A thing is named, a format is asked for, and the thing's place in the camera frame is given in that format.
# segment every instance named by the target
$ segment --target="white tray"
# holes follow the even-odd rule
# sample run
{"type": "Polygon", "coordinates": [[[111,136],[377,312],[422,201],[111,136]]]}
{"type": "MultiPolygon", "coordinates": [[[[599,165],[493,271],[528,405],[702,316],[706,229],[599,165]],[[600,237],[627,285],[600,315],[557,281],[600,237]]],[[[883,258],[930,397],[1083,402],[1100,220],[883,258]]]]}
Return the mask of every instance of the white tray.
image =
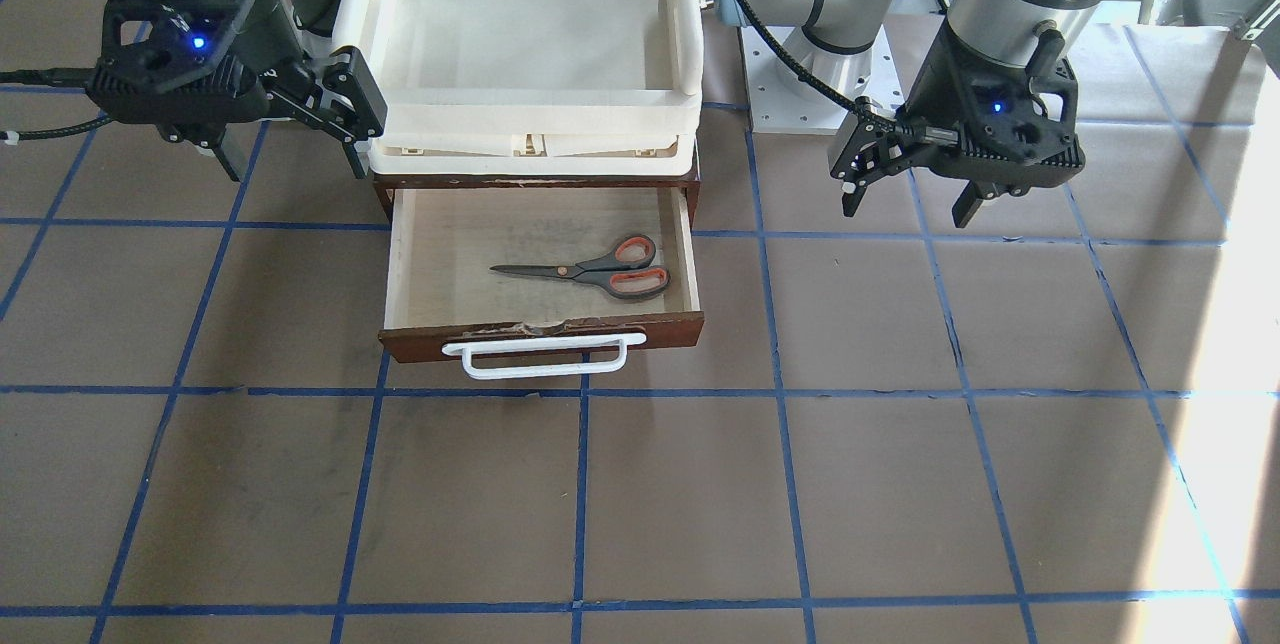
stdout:
{"type": "Polygon", "coordinates": [[[342,0],[389,111],[378,174],[680,175],[698,0],[342,0]]]}

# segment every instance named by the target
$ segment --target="wooden drawer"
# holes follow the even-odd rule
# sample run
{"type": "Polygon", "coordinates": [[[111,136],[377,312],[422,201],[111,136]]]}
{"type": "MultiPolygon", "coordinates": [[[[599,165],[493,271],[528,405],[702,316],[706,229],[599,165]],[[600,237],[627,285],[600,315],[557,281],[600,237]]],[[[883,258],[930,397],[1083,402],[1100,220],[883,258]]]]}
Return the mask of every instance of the wooden drawer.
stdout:
{"type": "MultiPolygon", "coordinates": [[[[477,356],[616,347],[617,369],[628,347],[698,343],[703,312],[689,207],[678,188],[394,189],[394,198],[379,338],[398,362],[448,360],[445,344],[475,344],[477,356]],[[653,300],[620,301],[590,286],[489,270],[594,259],[632,233],[658,243],[654,264],[671,274],[668,288],[653,300]],[[622,342],[622,334],[640,337],[622,342]]],[[[472,376],[497,378],[477,375],[465,362],[472,376]]],[[[602,365],[608,362],[593,362],[602,365]]],[[[503,373],[530,375],[538,374],[503,373]]]]}

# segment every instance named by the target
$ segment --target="drawer handle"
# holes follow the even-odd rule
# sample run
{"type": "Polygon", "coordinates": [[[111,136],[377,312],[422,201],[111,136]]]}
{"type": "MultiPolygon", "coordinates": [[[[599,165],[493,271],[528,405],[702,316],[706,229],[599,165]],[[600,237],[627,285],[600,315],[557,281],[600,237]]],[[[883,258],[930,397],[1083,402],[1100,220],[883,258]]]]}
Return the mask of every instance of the drawer handle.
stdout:
{"type": "Polygon", "coordinates": [[[502,339],[497,342],[456,342],[444,344],[445,356],[462,357],[462,369],[471,379],[530,379],[534,376],[563,376],[573,374],[605,374],[621,370],[627,362],[627,347],[644,344],[648,337],[640,332],[623,334],[593,334],[585,337],[547,337],[541,339],[502,339]],[[618,356],[607,361],[536,364],[529,366],[502,366],[480,369],[472,361],[476,353],[531,353],[572,352],[617,347],[618,356]]]}

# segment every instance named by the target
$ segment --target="drawer front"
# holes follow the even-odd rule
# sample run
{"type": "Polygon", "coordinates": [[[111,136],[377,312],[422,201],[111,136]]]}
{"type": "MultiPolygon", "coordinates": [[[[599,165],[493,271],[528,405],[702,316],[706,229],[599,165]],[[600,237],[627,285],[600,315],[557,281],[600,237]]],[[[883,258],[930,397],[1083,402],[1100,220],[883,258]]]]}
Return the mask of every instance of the drawer front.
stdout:
{"type": "Polygon", "coordinates": [[[680,189],[397,189],[380,339],[396,361],[445,361],[444,344],[641,333],[637,348],[691,347],[701,333],[689,207],[680,189]],[[573,264],[627,234],[658,243],[666,292],[614,300],[567,280],[497,274],[499,264],[573,264]]]}

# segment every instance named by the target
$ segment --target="white mounting plate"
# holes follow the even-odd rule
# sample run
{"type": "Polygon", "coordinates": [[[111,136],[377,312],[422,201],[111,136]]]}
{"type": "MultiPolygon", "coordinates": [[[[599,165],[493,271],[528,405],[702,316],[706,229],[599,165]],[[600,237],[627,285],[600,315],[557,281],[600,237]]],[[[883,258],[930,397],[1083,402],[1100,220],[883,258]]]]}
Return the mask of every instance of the white mounting plate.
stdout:
{"type": "MultiPolygon", "coordinates": [[[[769,33],[785,42],[791,26],[769,26],[769,33]]],[[[884,29],[872,45],[872,76],[863,92],[877,106],[895,110],[902,102],[902,87],[888,51],[884,29]]],[[[846,111],[835,102],[812,101],[791,92],[782,81],[783,68],[764,40],[750,26],[742,28],[742,61],[746,93],[751,102],[751,131],[763,134],[835,134],[846,111]]]]}

